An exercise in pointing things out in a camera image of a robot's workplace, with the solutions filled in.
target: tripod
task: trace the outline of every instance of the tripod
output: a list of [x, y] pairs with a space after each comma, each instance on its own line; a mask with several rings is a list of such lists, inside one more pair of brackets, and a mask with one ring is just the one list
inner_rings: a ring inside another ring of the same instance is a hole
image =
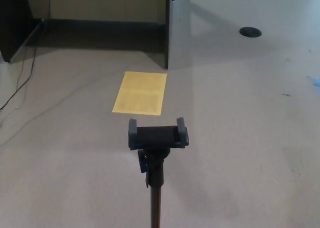
[[141, 173], [146, 173], [146, 187], [151, 187], [151, 228], [160, 228], [164, 160], [171, 148], [189, 145], [184, 119], [178, 118], [175, 126], [151, 127], [137, 127], [137, 121], [130, 119], [128, 142], [130, 150], [138, 150]]

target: yellow paper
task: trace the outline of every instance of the yellow paper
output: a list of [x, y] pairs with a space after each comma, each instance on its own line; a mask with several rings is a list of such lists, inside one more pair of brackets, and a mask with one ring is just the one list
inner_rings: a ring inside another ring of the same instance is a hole
[[113, 113], [160, 116], [167, 74], [127, 71]]

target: tripod head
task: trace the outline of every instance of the tripod head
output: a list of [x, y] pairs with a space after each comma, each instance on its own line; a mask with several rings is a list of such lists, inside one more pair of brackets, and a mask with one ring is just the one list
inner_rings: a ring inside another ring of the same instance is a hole
[[171, 148], [189, 145], [188, 130], [182, 117], [174, 126], [137, 127], [137, 120], [130, 119], [128, 143], [131, 151], [138, 150], [140, 170], [146, 173], [146, 186], [160, 188], [164, 184], [164, 159]]

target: wire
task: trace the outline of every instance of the wire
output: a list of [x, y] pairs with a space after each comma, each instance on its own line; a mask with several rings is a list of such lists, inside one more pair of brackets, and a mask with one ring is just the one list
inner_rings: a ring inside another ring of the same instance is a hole
[[[48, 0], [48, 14], [47, 14], [47, 19], [50, 19], [51, 17], [51, 0]], [[37, 57], [37, 49], [38, 49], [38, 44], [39, 44], [39, 40], [42, 37], [43, 33], [44, 33], [45, 27], [43, 28], [41, 34], [39, 35], [39, 37], [37, 38], [37, 41], [35, 43], [35, 48], [34, 48], [34, 52], [33, 52], [33, 59], [32, 59], [32, 65], [31, 65], [31, 70], [30, 70], [30, 74], [28, 76], [28, 78], [25, 80], [25, 82], [22, 83], [22, 85], [20, 85], [20, 87], [18, 89], [15, 90], [15, 92], [10, 96], [10, 98], [4, 103], [3, 106], [1, 106], [0, 108], [0, 112], [2, 112], [4, 110], [4, 108], [8, 105], [8, 103], [12, 100], [13, 97], [15, 97], [15, 95], [28, 83], [28, 81], [31, 79], [33, 73], [34, 73], [34, 68], [35, 68], [35, 61], [36, 61], [36, 57]], [[24, 68], [24, 62], [25, 62], [25, 58], [23, 58], [23, 62], [22, 62], [22, 69]]]
[[19, 77], [18, 77], [18, 79], [17, 79], [17, 81], [16, 81], [15, 91], [18, 90], [19, 83], [20, 83], [20, 79], [21, 79], [22, 74], [23, 74], [23, 72], [24, 72], [25, 60], [26, 60], [27, 51], [28, 51], [28, 47], [26, 47], [26, 48], [25, 48], [25, 51], [24, 51], [23, 60], [22, 60], [22, 67], [21, 67], [20, 75], [19, 75]]

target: beige wall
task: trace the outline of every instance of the beige wall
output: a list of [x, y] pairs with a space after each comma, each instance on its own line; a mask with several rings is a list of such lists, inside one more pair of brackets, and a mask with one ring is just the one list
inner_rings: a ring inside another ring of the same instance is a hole
[[[33, 16], [46, 18], [48, 0], [29, 0]], [[165, 22], [166, 0], [51, 0], [51, 18]]]

